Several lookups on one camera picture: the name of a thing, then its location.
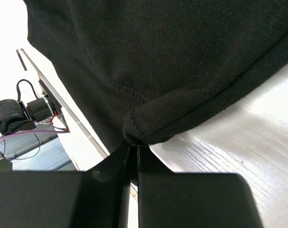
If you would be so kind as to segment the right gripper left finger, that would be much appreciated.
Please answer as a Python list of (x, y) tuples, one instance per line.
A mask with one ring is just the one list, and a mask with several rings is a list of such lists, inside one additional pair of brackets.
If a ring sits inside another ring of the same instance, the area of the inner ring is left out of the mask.
[(0, 171), (0, 228), (125, 228), (130, 146), (87, 171)]

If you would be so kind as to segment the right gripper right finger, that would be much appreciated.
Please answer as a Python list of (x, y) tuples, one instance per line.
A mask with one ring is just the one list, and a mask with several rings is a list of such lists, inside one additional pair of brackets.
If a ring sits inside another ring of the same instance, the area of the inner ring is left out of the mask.
[(261, 228), (252, 192), (237, 173), (174, 173), (137, 149), (139, 227)]

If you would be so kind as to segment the black skirt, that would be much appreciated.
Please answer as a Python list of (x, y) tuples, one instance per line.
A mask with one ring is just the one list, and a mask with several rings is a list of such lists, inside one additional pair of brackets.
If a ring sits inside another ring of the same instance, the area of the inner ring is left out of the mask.
[(288, 0), (27, 0), (28, 41), (103, 145), (165, 142), (288, 63)]

